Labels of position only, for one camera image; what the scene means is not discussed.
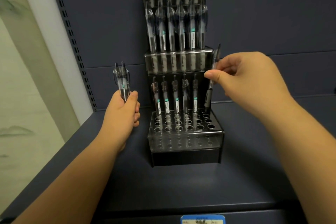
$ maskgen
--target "forearm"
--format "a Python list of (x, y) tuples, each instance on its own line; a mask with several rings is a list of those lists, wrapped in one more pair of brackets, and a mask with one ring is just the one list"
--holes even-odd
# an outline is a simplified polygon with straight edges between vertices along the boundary
[(336, 140), (293, 99), (261, 118), (310, 223), (336, 219)]
[(97, 137), (13, 223), (90, 223), (118, 153), (112, 141)]

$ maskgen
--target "person's left arm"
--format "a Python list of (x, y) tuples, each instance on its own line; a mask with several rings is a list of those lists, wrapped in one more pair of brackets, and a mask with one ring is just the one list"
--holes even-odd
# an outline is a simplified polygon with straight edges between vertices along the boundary
[(90, 223), (132, 128), (139, 125), (138, 93), (124, 103), (117, 91), (97, 137), (13, 224)]

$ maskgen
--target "person's right arm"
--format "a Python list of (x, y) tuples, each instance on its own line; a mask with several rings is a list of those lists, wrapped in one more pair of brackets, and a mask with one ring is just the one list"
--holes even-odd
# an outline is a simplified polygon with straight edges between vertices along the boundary
[(308, 222), (336, 223), (336, 140), (291, 97), (274, 62), (260, 52), (234, 53), (204, 76), (274, 138)]

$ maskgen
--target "person's left hand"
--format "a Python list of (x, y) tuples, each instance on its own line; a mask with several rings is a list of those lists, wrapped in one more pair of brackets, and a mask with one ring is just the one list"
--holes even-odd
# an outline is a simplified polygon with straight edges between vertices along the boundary
[(133, 91), (126, 103), (117, 90), (108, 104), (105, 112), (103, 125), (97, 137), (103, 140), (110, 140), (113, 146), (121, 151), (133, 127), (139, 126), (139, 108), (137, 91)]

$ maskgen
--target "blue price tag holder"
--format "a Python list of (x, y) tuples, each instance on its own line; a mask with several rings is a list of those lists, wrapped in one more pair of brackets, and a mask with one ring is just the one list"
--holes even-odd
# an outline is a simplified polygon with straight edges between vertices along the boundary
[(225, 217), (219, 214), (183, 215), (181, 224), (225, 224)]

